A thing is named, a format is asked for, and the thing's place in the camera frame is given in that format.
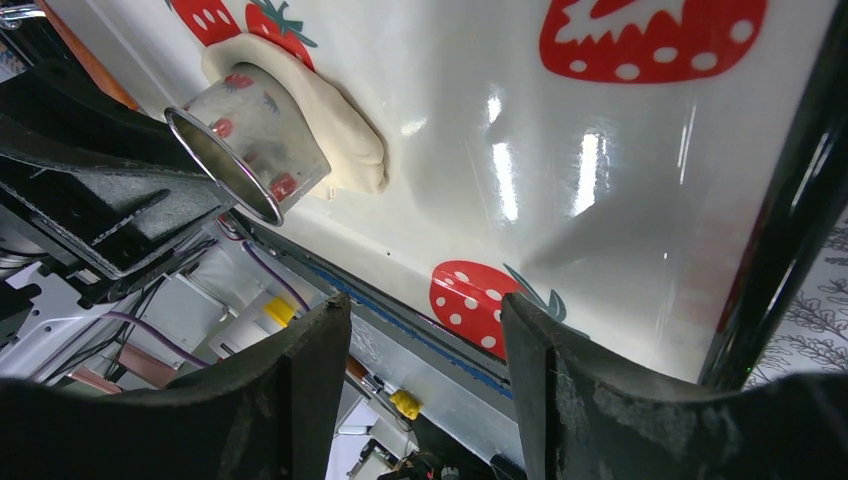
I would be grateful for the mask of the strawberry print tray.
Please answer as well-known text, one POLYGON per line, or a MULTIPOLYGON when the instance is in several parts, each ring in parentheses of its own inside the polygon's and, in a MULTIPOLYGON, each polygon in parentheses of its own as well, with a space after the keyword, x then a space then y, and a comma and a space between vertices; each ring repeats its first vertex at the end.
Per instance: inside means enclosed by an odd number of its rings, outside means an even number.
POLYGON ((836 1, 294 1, 386 190, 284 237, 425 319, 438 264, 515 270, 567 325, 694 381, 836 1))

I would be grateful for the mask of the metal ring cutter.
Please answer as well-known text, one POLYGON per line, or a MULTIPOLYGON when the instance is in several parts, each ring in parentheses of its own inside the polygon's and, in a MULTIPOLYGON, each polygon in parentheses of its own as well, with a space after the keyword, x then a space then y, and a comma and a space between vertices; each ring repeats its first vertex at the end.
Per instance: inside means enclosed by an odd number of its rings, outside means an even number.
POLYGON ((190 157, 246 211, 270 226, 331 166, 293 97, 261 68, 240 63, 164 118, 190 157))

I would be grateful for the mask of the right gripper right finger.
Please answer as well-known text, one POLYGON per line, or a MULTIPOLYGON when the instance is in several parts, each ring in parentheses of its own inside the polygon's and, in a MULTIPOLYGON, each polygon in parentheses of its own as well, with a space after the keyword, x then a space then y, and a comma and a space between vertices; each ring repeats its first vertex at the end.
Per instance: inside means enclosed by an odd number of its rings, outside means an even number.
POLYGON ((517 293, 502 302, 531 479, 843 479, 847 378, 793 374, 741 392, 606 349, 517 293))

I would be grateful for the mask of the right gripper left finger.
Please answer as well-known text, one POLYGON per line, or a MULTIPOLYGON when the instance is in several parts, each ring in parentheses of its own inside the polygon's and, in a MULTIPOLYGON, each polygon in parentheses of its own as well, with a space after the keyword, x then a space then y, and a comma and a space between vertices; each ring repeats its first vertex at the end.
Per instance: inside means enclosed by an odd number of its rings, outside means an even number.
POLYGON ((1 383, 5 479, 321 479, 351 340, 337 294, 160 390, 86 396, 1 383))

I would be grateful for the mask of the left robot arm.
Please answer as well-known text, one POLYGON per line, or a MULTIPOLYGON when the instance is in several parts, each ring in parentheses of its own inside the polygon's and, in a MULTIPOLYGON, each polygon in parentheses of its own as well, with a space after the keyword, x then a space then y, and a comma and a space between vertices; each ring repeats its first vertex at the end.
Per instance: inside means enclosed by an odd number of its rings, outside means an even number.
POLYGON ((232 206, 163 123, 50 60, 1 85, 1 373, 50 384, 145 332, 232 206))

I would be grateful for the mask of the white dough ball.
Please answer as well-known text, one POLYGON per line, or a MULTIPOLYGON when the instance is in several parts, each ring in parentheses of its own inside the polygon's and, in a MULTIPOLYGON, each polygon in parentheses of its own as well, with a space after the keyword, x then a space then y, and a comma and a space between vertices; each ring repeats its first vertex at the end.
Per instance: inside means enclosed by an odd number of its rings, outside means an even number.
POLYGON ((379 195, 387 178, 384 146, 377 133, 330 83, 282 47, 254 34, 241 33, 205 48, 201 70, 219 80, 240 63, 255 65, 292 96, 331 167, 312 196, 331 200, 337 190, 379 195))

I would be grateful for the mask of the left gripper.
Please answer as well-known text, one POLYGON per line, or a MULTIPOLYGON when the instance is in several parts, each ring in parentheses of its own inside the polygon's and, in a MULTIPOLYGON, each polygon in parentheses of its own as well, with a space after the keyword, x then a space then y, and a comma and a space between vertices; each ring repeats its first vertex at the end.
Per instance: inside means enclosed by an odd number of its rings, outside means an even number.
POLYGON ((1 274, 34 262, 85 305, 117 301, 184 261, 233 202, 170 128, 68 62, 1 84, 1 274))

